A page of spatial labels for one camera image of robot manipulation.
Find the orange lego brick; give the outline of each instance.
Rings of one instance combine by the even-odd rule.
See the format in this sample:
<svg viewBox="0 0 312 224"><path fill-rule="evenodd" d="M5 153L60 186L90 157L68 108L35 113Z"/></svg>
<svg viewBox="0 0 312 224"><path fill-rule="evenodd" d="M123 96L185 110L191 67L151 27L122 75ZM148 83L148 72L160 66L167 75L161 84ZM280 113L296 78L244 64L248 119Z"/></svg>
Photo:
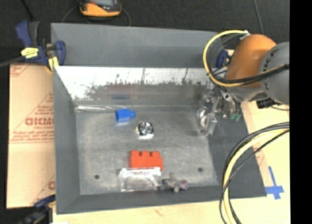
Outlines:
<svg viewBox="0 0 312 224"><path fill-rule="evenodd" d="M141 153L138 150L132 150L129 157L130 168L148 168L160 167L163 169L162 157L158 151L149 152L147 150Z"/></svg>

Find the blue tape cross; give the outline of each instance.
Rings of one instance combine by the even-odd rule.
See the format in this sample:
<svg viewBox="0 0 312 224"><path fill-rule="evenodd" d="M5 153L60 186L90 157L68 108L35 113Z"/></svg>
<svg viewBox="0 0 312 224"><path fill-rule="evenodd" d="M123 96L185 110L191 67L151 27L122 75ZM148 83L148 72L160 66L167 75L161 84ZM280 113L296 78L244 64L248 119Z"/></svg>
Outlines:
<svg viewBox="0 0 312 224"><path fill-rule="evenodd" d="M265 191L267 194L273 194L274 199L278 200L281 198L280 193L284 193L284 189L282 186L277 186L271 166L269 166L269 172L273 181L273 186L265 187Z"/></svg>

